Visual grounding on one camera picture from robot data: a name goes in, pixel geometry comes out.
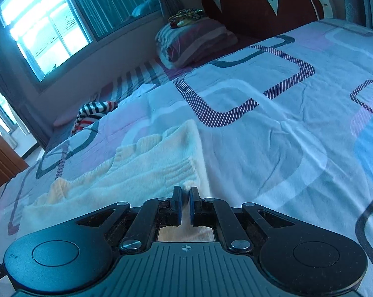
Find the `cream knit sweater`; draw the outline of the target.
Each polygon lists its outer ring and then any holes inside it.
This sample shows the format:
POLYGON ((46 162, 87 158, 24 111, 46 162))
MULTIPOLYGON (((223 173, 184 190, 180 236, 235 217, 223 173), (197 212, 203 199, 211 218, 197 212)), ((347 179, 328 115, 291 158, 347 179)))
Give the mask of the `cream knit sweater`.
POLYGON ((169 198, 175 186, 185 194, 195 186, 200 197, 212 195, 201 137, 192 119, 117 148, 112 158, 74 180, 57 178, 48 192, 24 208, 17 236, 116 202, 137 207, 151 198, 169 198))

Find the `black white striped garment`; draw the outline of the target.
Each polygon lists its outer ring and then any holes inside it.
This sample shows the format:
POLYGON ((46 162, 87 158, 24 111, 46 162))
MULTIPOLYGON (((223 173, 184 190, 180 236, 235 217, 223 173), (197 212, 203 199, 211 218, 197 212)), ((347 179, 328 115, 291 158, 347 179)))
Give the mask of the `black white striped garment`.
POLYGON ((81 106, 76 116, 76 120, 74 121, 70 135, 77 134, 116 108, 118 108, 116 101, 93 101, 81 106))

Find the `patterned bed sheet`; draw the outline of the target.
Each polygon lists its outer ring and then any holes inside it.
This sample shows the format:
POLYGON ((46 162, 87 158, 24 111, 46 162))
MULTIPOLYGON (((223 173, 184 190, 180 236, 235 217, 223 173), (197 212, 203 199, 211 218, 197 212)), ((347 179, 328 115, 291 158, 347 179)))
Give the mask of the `patterned bed sheet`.
POLYGON ((343 234, 369 259, 373 296, 373 31, 321 20, 136 93, 0 187, 0 263, 53 183, 65 186, 117 148, 193 120, 209 196, 256 202, 343 234))

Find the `pink pillow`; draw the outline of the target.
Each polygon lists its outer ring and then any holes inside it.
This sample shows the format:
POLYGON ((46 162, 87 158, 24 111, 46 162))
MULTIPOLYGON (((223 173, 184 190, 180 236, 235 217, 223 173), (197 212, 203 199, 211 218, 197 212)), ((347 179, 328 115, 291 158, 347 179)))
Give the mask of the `pink pillow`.
POLYGON ((63 125, 68 124, 69 122, 75 121, 78 114, 77 109, 69 109, 67 112, 62 113, 59 115, 55 121, 53 122, 54 127, 61 127, 63 125))

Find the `striped mattress cover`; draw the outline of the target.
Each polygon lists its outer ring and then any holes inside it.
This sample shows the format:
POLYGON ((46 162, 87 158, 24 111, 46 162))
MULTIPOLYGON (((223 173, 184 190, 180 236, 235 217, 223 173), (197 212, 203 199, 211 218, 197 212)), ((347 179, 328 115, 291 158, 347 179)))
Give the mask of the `striped mattress cover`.
POLYGON ((92 100, 120 102, 137 93, 141 87, 143 87, 143 92, 151 91, 191 70, 190 66, 168 69, 159 57, 156 57, 118 76, 114 81, 94 93, 92 100))

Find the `white sheer balcony curtain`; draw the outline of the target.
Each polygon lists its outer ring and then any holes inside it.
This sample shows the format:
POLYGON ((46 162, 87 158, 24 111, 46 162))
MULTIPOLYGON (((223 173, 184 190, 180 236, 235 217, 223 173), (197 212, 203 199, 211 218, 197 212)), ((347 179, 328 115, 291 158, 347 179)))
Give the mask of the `white sheer balcony curtain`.
POLYGON ((12 149, 16 149, 18 146, 17 140, 13 137, 13 133, 17 129, 20 129, 24 135, 30 134, 27 126, 0 93, 0 136, 12 149))

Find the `striped folded quilt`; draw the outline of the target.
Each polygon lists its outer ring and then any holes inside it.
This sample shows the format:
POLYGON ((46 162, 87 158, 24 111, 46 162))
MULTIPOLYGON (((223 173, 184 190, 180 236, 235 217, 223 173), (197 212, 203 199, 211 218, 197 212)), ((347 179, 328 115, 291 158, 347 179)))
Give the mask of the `striped folded quilt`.
POLYGON ((155 36, 156 51, 168 69, 184 68, 238 43, 237 36, 210 18, 179 28, 165 25, 155 36))

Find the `dark grey curtain left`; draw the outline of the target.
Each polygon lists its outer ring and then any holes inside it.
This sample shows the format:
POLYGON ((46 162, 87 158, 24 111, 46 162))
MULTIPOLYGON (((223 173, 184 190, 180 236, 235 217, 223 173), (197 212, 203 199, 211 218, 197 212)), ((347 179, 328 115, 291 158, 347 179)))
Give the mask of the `dark grey curtain left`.
POLYGON ((48 146, 52 133, 48 122, 27 97, 22 89, 18 77, 6 64, 3 52, 0 51, 0 93, 6 98, 15 113, 21 118, 29 131, 43 149, 48 146))

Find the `red white headboard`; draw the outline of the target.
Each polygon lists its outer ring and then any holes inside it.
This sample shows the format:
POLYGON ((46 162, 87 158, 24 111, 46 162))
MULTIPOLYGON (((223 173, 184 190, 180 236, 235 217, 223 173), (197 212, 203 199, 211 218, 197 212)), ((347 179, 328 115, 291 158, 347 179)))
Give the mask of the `red white headboard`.
POLYGON ((205 13, 231 32, 265 40, 336 15, 332 0, 201 0, 205 13))

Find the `window with teal curtain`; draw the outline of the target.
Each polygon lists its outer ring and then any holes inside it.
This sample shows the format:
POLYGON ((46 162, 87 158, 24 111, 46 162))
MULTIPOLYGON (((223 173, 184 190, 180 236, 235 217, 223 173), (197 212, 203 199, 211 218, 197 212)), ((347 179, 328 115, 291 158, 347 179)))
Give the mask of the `window with teal curtain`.
POLYGON ((159 8, 158 0, 0 0, 0 20, 42 81, 93 40, 159 8))

